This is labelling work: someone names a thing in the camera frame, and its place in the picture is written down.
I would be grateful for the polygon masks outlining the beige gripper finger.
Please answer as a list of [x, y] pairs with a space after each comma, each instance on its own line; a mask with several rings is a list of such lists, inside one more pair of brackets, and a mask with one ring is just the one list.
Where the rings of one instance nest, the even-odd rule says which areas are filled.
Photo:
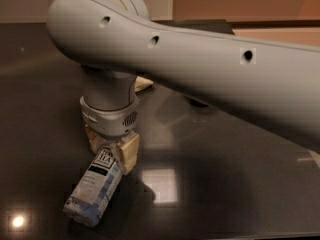
[[130, 131], [117, 142], [119, 149], [117, 161], [124, 175], [128, 175], [137, 163], [139, 144], [140, 135], [134, 131]]
[[86, 135], [90, 144], [90, 148], [94, 154], [97, 154], [102, 147], [108, 146], [110, 142], [100, 136], [97, 132], [85, 125]]

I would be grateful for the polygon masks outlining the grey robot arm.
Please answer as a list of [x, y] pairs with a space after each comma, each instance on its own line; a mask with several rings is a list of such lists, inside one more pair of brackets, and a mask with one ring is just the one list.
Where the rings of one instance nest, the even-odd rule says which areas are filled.
[[104, 138], [134, 128], [124, 120], [136, 115], [134, 80], [142, 76], [309, 150], [320, 147], [316, 47], [157, 24], [143, 0], [55, 0], [47, 29], [88, 72], [82, 116]]

